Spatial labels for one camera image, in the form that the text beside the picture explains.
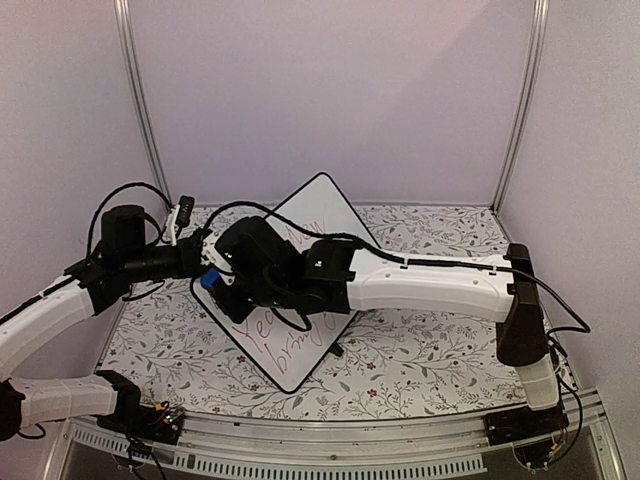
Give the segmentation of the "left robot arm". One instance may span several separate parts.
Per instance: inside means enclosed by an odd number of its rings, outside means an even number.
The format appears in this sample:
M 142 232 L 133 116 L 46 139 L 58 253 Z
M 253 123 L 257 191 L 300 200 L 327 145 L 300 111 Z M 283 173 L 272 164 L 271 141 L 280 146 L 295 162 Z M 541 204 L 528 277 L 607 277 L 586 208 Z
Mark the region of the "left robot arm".
M 195 200 L 183 196 L 164 226 L 139 205 L 100 203 L 89 224 L 84 257 L 52 285 L 1 318 L 1 438 L 23 435 L 45 422 L 91 415 L 126 434 L 148 426 L 140 389 L 126 377 L 100 370 L 81 378 L 18 378 L 16 368 L 72 326 L 118 302 L 131 302 L 134 285 L 201 275 L 203 235 L 181 238 Z

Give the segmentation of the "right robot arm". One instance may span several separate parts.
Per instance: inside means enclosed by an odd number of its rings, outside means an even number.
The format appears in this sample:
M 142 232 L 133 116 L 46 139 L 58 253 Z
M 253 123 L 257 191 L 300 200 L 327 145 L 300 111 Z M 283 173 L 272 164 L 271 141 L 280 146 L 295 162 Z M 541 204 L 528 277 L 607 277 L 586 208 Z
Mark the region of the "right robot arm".
M 527 406 L 517 427 L 537 436 L 552 424 L 560 381 L 544 327 L 540 294 L 546 292 L 576 324 L 581 316 L 533 272 L 529 251 L 510 244 L 504 255 L 437 257 L 385 251 L 351 233 L 313 232 L 256 204 L 220 235 L 207 230 L 204 262 L 220 279 L 212 286 L 216 306 L 234 323 L 258 307 L 291 310 L 301 325 L 320 313 L 378 309 L 444 311 L 496 323 L 497 359 L 513 368 Z

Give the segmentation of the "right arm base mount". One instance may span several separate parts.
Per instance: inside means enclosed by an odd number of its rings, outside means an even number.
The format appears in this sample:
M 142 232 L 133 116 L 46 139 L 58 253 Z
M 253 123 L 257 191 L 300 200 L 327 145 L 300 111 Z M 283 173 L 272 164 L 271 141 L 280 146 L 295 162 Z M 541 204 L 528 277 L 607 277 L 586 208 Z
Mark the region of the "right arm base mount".
M 490 446 L 510 444 L 516 461 L 529 470 L 548 468 L 568 439 L 568 417 L 562 401 L 545 410 L 528 406 L 483 417 Z

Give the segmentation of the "blue whiteboard eraser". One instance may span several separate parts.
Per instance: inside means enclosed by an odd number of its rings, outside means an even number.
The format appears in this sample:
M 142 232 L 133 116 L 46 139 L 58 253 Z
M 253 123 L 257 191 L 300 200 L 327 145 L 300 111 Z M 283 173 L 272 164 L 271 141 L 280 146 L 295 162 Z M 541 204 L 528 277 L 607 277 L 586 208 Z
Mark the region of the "blue whiteboard eraser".
M 213 291 L 215 284 L 221 279 L 220 273 L 211 268 L 207 273 L 200 277 L 200 285 L 206 291 Z

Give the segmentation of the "white whiteboard black frame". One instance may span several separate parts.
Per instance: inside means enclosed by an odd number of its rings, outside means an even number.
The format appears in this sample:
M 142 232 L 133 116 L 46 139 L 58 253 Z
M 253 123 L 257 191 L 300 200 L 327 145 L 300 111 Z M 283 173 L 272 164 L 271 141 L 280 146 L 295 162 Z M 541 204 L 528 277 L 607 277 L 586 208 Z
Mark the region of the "white whiteboard black frame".
M 334 180 L 319 173 L 281 202 L 275 211 L 297 225 L 318 233 L 347 232 L 374 240 L 360 216 Z M 311 315 L 312 329 L 300 332 L 285 325 L 269 309 L 256 308 L 241 324 L 232 322 L 197 280 L 195 299 L 259 371 L 280 391 L 296 392 L 318 367 L 358 314 Z

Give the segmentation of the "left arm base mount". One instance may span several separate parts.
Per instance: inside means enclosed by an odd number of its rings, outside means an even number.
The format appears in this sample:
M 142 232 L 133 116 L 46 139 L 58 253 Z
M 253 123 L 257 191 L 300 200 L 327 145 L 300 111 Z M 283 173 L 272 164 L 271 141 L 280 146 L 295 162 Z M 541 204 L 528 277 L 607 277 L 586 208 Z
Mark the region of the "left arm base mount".
M 185 409 L 172 406 L 168 401 L 155 406 L 139 405 L 125 414 L 98 416 L 97 425 L 139 440 L 166 445 L 177 445 L 185 420 Z

